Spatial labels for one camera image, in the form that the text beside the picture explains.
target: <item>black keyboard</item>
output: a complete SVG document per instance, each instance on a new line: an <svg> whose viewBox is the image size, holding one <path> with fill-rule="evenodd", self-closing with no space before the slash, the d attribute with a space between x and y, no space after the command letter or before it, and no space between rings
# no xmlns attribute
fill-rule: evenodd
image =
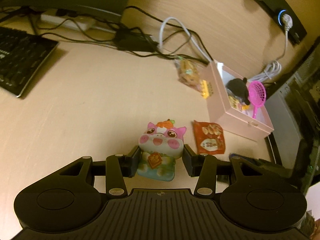
<svg viewBox="0 0 320 240"><path fill-rule="evenodd" d="M20 97L58 42L0 27L0 86Z"/></svg>

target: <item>red package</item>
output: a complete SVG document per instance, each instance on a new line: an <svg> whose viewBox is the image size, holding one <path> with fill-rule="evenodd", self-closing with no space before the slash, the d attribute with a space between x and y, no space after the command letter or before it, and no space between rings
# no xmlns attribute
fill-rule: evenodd
<svg viewBox="0 0 320 240"><path fill-rule="evenodd" d="M224 154L226 144L220 125L213 122L197 122L194 120L193 132L196 138L198 154Z"/></svg>

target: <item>open box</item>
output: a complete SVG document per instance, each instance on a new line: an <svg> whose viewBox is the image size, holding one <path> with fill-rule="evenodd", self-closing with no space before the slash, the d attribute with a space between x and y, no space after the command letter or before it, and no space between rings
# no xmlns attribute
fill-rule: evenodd
<svg viewBox="0 0 320 240"><path fill-rule="evenodd" d="M229 80L242 76L223 66L222 78L215 62L200 72L202 79L210 82L213 94L207 98L210 122L221 125L223 130L249 138L254 141L268 136L274 129L266 108L258 109L256 119L252 118L252 111L248 115L234 109L229 101L225 85Z"/></svg>

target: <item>wooden wall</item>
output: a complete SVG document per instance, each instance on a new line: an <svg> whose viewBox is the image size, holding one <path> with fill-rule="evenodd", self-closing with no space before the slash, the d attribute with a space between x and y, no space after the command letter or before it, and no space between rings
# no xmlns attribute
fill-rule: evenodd
<svg viewBox="0 0 320 240"><path fill-rule="evenodd" d="M320 35L320 0L286 0L306 28L308 35L294 48L290 44L281 60L285 71L305 54ZM147 12L165 19L174 16L188 28L197 31L212 57L242 76L259 73L270 60L282 54L284 34L254 0L130 0ZM124 23L142 26L146 33L158 37L160 23L134 9L125 11ZM168 27L167 33L174 28ZM181 35L166 44L168 50L178 47ZM182 52L189 52L190 46Z"/></svg>

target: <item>toy ear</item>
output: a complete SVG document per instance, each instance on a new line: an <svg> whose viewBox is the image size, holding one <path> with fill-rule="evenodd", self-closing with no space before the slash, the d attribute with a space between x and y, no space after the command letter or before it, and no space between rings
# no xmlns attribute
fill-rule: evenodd
<svg viewBox="0 0 320 240"><path fill-rule="evenodd" d="M152 122L148 123L148 129L151 127L155 127L155 125Z"/></svg>
<svg viewBox="0 0 320 240"><path fill-rule="evenodd" d="M178 131L180 133L182 133L182 135L184 135L186 133L186 131L187 131L187 128L185 126L184 127L180 127L180 128L178 128Z"/></svg>

